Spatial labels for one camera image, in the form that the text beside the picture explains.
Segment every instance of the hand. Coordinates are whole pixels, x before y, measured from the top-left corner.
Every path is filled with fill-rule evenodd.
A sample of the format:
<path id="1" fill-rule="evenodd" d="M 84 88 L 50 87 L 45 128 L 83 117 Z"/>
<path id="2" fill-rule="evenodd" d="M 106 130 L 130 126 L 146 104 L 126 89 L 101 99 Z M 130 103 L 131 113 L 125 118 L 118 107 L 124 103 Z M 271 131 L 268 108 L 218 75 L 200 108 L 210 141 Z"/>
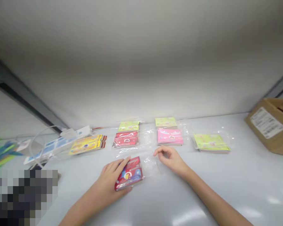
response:
<path id="1" fill-rule="evenodd" d="M 116 160 L 104 166 L 98 180 L 88 191 L 71 207 L 60 226 L 77 226 L 85 223 L 91 216 L 102 211 L 119 198 L 132 190 L 131 187 L 115 191 L 115 183 L 129 162 L 130 156 L 126 159 Z"/>
<path id="2" fill-rule="evenodd" d="M 120 191 L 115 191 L 114 189 L 119 175 L 129 162 L 130 158 L 131 157 L 129 156 L 126 159 L 116 160 L 105 165 L 98 180 L 84 195 L 86 198 L 92 199 L 93 205 L 97 205 L 97 212 L 109 206 L 132 190 L 131 187 Z"/>
<path id="3" fill-rule="evenodd" d="M 160 146 L 155 150 L 153 156 L 156 156 L 157 154 L 159 160 L 180 177 L 185 177 L 185 175 L 190 170 L 189 166 L 182 160 L 182 158 L 174 148 L 168 146 Z"/>

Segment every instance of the white backdrop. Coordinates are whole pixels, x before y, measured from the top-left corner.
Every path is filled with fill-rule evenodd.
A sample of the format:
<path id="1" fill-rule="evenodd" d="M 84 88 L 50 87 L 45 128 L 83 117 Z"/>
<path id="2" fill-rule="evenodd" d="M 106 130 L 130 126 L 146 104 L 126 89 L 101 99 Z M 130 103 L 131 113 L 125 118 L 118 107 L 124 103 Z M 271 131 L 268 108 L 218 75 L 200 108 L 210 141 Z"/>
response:
<path id="1" fill-rule="evenodd" d="M 0 0 L 0 59 L 74 129 L 247 112 L 283 75 L 283 0 Z"/>

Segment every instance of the white table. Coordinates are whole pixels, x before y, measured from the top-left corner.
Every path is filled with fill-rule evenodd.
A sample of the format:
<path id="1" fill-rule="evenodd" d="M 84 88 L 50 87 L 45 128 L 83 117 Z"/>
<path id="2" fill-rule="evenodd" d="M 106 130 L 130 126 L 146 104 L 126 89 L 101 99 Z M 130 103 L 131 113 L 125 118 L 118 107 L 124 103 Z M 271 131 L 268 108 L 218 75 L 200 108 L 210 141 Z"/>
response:
<path id="1" fill-rule="evenodd" d="M 191 140 L 176 148 L 183 160 L 221 197 L 256 226 L 283 225 L 283 156 L 270 153 L 257 139 L 244 118 L 247 114 L 182 120 L 196 131 L 226 130 L 234 139 L 230 154 L 200 153 Z M 155 128 L 141 125 L 141 131 Z M 58 225 L 69 208 L 97 180 L 102 167 L 114 160 L 111 144 L 117 129 L 102 129 L 108 135 L 105 149 L 52 158 L 46 169 L 62 177 L 58 197 L 39 225 Z M 157 146 L 149 145 L 153 153 Z M 217 225 L 194 191 L 168 168 L 146 178 L 133 190 L 90 219 L 87 225 Z"/>

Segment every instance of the red card pack in plastic bag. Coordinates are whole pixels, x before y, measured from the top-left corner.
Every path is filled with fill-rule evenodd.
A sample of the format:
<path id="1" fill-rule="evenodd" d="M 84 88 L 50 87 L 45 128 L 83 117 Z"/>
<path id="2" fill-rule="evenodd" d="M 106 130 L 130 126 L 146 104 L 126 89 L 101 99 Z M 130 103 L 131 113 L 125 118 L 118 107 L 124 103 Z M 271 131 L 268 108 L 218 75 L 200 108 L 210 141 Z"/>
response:
<path id="1" fill-rule="evenodd" d="M 130 159 L 119 175 L 115 183 L 115 190 L 118 191 L 127 186 L 131 186 L 143 179 L 141 161 L 139 157 Z"/>

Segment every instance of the white label on box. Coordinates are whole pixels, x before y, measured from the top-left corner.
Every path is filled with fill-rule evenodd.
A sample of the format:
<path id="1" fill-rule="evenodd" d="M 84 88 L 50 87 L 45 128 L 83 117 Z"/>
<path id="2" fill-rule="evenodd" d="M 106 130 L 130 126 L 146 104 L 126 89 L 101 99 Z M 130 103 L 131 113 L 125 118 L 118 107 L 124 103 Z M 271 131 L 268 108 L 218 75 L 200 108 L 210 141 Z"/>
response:
<path id="1" fill-rule="evenodd" d="M 283 124 L 276 120 L 264 107 L 260 107 L 253 114 L 251 122 L 266 139 L 272 138 L 283 130 Z"/>

